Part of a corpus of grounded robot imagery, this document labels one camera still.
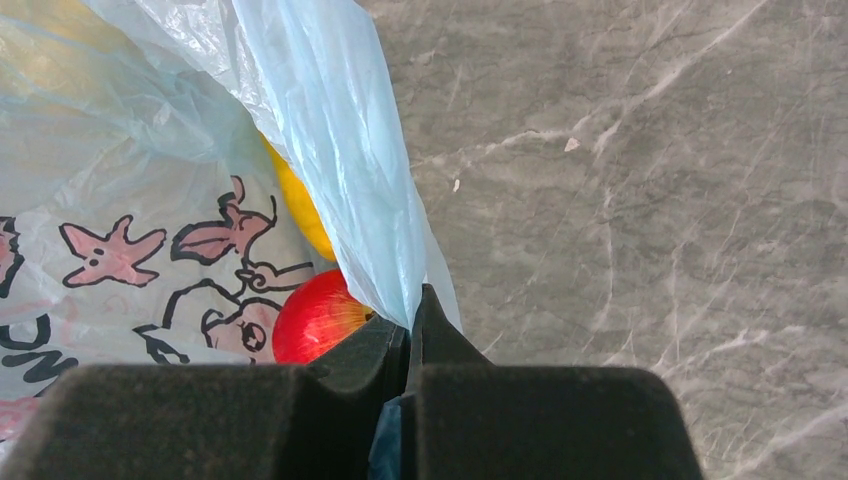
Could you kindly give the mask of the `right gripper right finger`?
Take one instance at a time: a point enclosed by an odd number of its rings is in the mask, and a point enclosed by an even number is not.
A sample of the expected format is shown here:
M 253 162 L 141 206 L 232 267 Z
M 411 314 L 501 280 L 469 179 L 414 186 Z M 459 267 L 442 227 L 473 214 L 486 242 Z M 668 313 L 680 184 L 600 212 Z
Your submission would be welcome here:
M 401 400 L 404 479 L 699 479 L 668 386 L 634 367 L 504 366 L 425 285 Z

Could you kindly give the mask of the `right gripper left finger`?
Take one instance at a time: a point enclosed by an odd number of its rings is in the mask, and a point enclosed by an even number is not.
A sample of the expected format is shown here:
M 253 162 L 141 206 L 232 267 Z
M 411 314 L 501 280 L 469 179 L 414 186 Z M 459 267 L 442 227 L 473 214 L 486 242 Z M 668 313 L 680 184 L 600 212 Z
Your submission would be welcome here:
M 99 365 L 64 374 L 5 479 L 362 479 L 407 332 L 372 319 L 306 365 Z

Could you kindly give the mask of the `red fake apple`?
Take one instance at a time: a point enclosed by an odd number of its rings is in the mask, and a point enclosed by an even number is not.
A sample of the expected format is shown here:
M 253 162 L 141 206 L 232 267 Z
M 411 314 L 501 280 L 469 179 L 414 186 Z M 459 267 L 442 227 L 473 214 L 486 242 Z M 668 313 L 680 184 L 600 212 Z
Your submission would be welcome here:
M 275 323 L 274 361 L 310 363 L 362 327 L 374 311 L 349 293 L 339 269 L 316 275 L 292 293 Z

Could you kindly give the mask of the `yellow fake starfruit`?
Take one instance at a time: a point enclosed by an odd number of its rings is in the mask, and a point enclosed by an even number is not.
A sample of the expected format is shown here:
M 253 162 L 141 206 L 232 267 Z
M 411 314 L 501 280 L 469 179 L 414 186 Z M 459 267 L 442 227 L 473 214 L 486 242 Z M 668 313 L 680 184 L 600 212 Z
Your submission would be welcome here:
M 267 138 L 260 135 L 260 139 L 270 156 L 284 202 L 301 234 L 321 257 L 336 262 L 332 243 L 307 188 Z

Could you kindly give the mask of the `light blue plastic bag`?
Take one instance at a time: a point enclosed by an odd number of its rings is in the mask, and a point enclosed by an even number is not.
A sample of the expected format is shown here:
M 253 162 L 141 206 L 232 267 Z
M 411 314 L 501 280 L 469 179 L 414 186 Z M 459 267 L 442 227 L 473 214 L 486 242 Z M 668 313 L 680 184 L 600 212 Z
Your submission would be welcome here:
M 264 135 L 336 262 L 301 234 Z M 1 449 L 66 370 L 268 363 L 281 307 L 339 267 L 410 327 L 460 321 L 383 49 L 354 1 L 1 5 Z

